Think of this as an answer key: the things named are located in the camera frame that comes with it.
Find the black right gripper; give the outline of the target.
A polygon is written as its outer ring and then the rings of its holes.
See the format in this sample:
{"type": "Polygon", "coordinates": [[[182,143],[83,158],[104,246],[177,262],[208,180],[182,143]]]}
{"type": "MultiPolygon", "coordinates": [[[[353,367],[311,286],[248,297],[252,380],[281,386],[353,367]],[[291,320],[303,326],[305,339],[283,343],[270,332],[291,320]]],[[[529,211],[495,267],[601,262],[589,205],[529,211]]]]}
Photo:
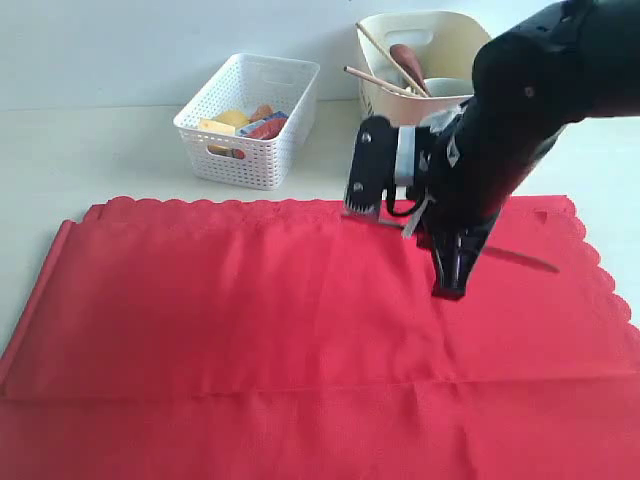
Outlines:
{"type": "Polygon", "coordinates": [[[413,217],[430,247],[432,294],[460,300],[506,199],[554,146],[562,110],[535,98],[471,97],[407,128],[413,188],[428,205],[413,217]]]}

